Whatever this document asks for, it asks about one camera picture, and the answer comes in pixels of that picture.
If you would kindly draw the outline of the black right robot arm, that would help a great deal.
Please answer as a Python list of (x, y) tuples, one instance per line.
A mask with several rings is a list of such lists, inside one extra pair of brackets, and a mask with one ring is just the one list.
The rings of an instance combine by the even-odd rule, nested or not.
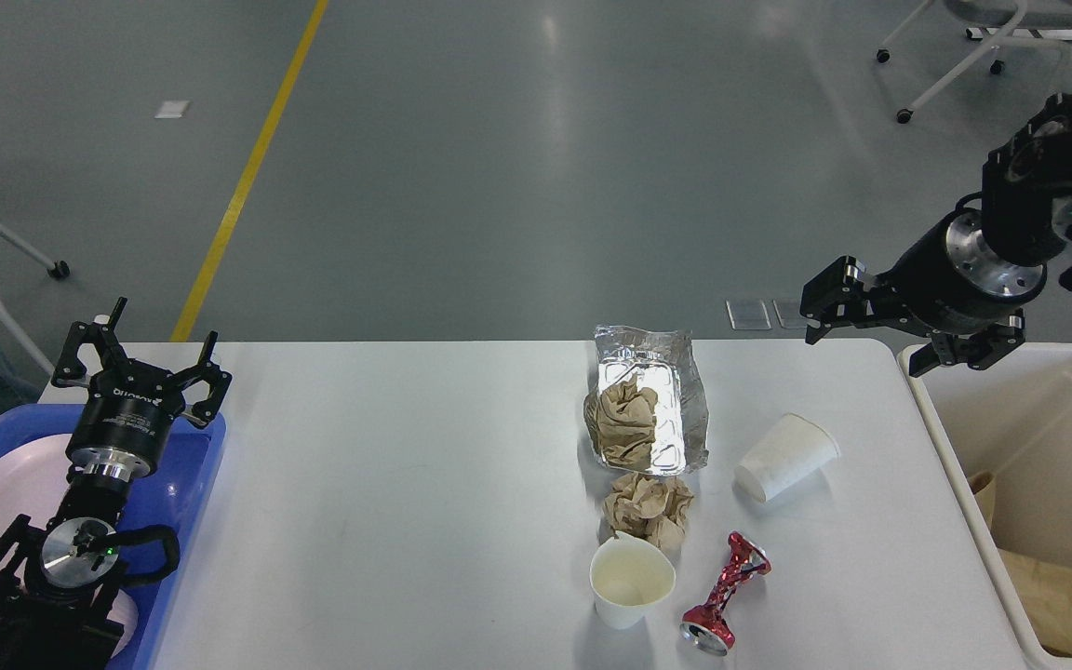
[[(1072, 221), (1053, 205), (1072, 196), (1072, 93), (991, 150), (974, 194), (909, 248), (889, 271), (870, 276), (842, 256), (801, 291), (805, 341), (833, 329), (890, 328), (926, 340), (907, 362), (911, 377), (936, 368), (991, 369), (1025, 343), (1024, 308), (1045, 288), (1048, 262), (1072, 243)], [(1072, 266), (1060, 276), (1072, 291)]]

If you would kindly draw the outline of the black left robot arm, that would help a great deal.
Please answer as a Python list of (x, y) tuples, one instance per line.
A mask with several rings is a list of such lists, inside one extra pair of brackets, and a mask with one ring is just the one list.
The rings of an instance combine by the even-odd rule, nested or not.
[(85, 387), (87, 402), (59, 508), (42, 528), (18, 515), (0, 535), (0, 669), (102, 669), (124, 634), (114, 600), (180, 565), (172, 526), (122, 527), (128, 496), (157, 474), (176, 420), (213, 423), (233, 378), (213, 360), (217, 332), (182, 370), (128, 355), (115, 334), (125, 306), (102, 324), (73, 322), (55, 364), (51, 384)]

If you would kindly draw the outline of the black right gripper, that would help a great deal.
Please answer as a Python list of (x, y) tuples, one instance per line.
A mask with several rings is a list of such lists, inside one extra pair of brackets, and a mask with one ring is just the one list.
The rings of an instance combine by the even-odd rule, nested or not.
[(924, 330), (942, 331), (907, 358), (910, 377), (955, 364), (991, 369), (1025, 343), (1024, 315), (1014, 314), (1045, 288), (1047, 272), (1046, 264), (1001, 258), (986, 241), (982, 212), (957, 209), (881, 276), (855, 256), (814, 276), (801, 291), (804, 340), (812, 346), (837, 328), (898, 327), (900, 302)]

